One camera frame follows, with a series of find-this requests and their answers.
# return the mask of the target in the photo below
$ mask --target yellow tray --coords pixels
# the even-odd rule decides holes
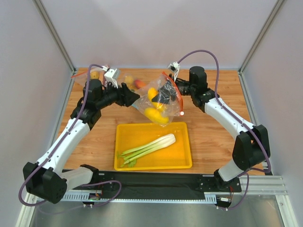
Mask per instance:
[[[124,160],[117,156],[123,151],[139,147],[170,133],[173,133],[176,137],[174,144],[137,159],[134,167],[128,167],[128,165],[120,167]],[[173,122],[166,127],[154,123],[120,124],[117,126],[115,170],[182,169],[190,168],[192,165],[185,122]]]

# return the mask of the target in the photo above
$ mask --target gray wall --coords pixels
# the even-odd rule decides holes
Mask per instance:
[[[78,67],[163,68],[196,49],[214,52],[222,68],[238,68],[276,0],[43,0]],[[207,54],[182,67],[203,63]]]
[[[33,2],[1,1],[1,226],[17,221],[22,168],[50,145],[70,75]]]
[[[282,175],[303,225],[303,1],[287,0],[244,72],[259,123],[270,135],[274,173]]]

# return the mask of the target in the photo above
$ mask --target wooden tabletop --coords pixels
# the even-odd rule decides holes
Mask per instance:
[[[155,69],[121,69],[122,75],[128,73],[144,82],[156,79],[162,71]],[[206,73],[208,86],[214,89],[216,71],[207,70]],[[181,70],[178,77],[188,79],[188,70]],[[237,71],[220,71],[218,94],[231,109],[244,119],[250,120]],[[60,133],[66,126],[70,114],[81,97],[82,86],[74,83]],[[184,116],[175,117],[173,121],[186,122],[187,124],[193,166],[190,169],[157,170],[155,172],[212,174],[232,158],[234,140],[215,119],[195,107],[189,96],[184,97],[184,113]],[[66,162],[65,169],[76,169],[82,164],[88,164],[99,170],[114,170],[117,125],[150,122],[135,108],[121,107],[116,104],[102,109],[101,114],[101,118],[92,131],[79,143]],[[250,171],[250,174],[261,175],[262,173]]]

